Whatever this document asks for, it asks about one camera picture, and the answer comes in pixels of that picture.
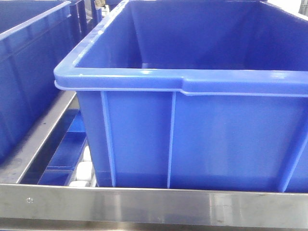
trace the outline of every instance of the screw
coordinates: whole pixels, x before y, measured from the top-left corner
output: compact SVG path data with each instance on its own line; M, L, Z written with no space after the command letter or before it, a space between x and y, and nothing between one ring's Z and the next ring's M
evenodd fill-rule
M31 198L31 197L27 198L27 202L28 202L29 204L33 203L33 198Z

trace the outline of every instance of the blue plastic crate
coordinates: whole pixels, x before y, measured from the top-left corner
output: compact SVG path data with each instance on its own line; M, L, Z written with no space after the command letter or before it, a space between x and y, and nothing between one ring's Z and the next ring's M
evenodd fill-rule
M72 48L69 2L0 1L0 162L59 90L53 69Z
M308 192L307 37L258 0L121 2L55 69L99 186Z
M88 25L84 0L70 0L72 34L77 44L88 34Z
M112 11L120 2L121 0L106 0L106 5L108 5L109 10Z

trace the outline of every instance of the metal rail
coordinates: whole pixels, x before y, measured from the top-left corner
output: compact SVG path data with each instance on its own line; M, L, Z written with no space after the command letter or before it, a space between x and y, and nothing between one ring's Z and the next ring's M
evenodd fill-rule
M191 226L141 224L127 222L88 222L0 218L0 227L6 231L286 231L286 229L245 228L227 226Z
M76 93L62 91L50 109L42 116L15 148L13 153L0 166L1 183L20 183L39 153L46 152L46 145L62 116L72 103Z
M307 229L308 194L1 184L0 217Z

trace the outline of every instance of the metal bar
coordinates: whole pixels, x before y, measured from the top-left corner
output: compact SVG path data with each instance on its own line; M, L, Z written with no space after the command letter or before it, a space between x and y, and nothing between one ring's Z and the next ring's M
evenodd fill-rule
M0 184L0 217L308 228L308 194Z
M75 95L74 91L60 92L46 115L33 126L25 139L13 151L11 158L1 165L1 183L20 183Z
M190 226L138 224L127 222L87 222L0 218L0 228L6 231L285 231L286 229L245 228L227 226Z

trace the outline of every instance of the white roller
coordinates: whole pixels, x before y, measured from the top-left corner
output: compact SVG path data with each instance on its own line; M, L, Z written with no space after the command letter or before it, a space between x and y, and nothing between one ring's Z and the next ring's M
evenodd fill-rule
M76 180L92 181L94 173L92 162L80 162L77 165Z
M71 187L89 187L90 183L85 180L72 181L69 186Z
M86 146L83 150L83 161L92 161L89 146Z

